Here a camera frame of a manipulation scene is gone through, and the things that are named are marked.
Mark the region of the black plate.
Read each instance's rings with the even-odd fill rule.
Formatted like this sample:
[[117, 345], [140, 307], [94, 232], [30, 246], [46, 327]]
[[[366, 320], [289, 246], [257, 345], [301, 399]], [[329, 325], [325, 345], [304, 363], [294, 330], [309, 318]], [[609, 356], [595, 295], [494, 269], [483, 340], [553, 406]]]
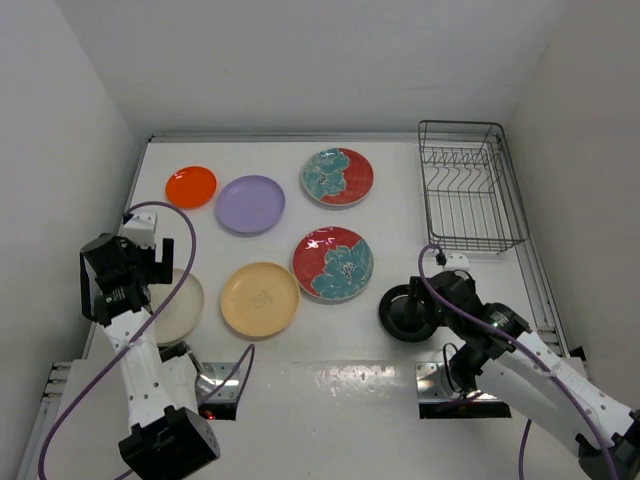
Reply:
[[408, 331], [405, 326], [408, 294], [409, 284], [397, 285], [388, 290], [380, 300], [378, 316], [383, 329], [396, 340], [420, 343], [433, 336], [440, 323], [439, 320], [421, 320], [419, 331]]

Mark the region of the cream white plate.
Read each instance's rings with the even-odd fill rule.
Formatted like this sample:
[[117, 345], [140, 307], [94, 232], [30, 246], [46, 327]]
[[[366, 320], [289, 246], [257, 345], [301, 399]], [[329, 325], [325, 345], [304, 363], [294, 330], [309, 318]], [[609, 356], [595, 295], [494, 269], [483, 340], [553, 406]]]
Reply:
[[[153, 312], [168, 297], [183, 274], [182, 269], [174, 269], [171, 284], [149, 286]], [[154, 321], [156, 343], [159, 346], [168, 346], [182, 340], [198, 324], [203, 306], [202, 285], [193, 274], [189, 274], [179, 291]]]

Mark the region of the orange plate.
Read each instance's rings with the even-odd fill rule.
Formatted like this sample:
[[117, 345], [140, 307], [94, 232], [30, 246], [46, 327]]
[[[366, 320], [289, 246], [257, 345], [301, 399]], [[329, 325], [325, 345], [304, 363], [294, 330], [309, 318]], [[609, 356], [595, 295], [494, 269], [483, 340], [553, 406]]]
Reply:
[[217, 189], [215, 174], [202, 166], [188, 166], [173, 173], [165, 186], [167, 200], [182, 209], [195, 209], [208, 203]]

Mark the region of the red teal floral plate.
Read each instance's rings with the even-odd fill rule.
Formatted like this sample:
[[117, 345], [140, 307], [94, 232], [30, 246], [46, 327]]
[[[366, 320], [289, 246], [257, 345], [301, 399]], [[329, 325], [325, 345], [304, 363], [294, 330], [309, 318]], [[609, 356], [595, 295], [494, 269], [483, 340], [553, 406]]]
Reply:
[[314, 153], [304, 164], [301, 185], [315, 201], [349, 207], [362, 201], [374, 184], [374, 169], [361, 153], [334, 147]]
[[357, 296], [368, 286], [374, 256], [360, 234], [339, 226], [325, 226], [299, 241], [292, 254], [291, 269], [305, 292], [324, 301], [338, 302]]

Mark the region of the purple plate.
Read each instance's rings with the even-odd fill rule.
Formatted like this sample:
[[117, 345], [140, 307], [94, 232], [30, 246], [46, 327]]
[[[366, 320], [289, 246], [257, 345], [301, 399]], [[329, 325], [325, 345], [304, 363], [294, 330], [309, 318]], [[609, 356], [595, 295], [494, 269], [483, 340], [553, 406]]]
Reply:
[[286, 206], [282, 187], [261, 175], [246, 175], [226, 185], [216, 202], [216, 217], [226, 229], [256, 235], [275, 226]]

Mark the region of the yellow plate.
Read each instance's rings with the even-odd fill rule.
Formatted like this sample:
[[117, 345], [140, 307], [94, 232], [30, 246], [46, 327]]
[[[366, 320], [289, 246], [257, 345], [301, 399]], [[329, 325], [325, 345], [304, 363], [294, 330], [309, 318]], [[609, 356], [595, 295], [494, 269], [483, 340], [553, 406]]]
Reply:
[[222, 288], [220, 308], [227, 325], [240, 335], [261, 339], [286, 329], [300, 303], [293, 275], [270, 262], [247, 264]]

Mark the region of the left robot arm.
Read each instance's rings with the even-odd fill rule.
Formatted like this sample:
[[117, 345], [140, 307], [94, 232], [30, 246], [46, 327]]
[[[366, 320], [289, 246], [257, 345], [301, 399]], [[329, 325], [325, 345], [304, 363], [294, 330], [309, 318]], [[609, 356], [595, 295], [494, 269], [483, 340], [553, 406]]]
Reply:
[[198, 370], [185, 347], [161, 355], [150, 323], [152, 284], [173, 279], [173, 242], [160, 261], [153, 247], [102, 234], [80, 251], [83, 315], [99, 324], [124, 380], [130, 433], [122, 460], [142, 479], [185, 479], [216, 461], [220, 448], [198, 413]]

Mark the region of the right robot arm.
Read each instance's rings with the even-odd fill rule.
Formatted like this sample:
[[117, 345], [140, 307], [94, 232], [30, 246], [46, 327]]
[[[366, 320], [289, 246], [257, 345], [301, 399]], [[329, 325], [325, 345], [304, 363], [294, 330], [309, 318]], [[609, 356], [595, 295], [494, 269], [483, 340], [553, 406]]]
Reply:
[[409, 297], [425, 324], [447, 327], [463, 345], [445, 362], [462, 393], [495, 396], [552, 435], [591, 479], [639, 476], [639, 413], [592, 384], [510, 307], [482, 302], [470, 276], [413, 276]]

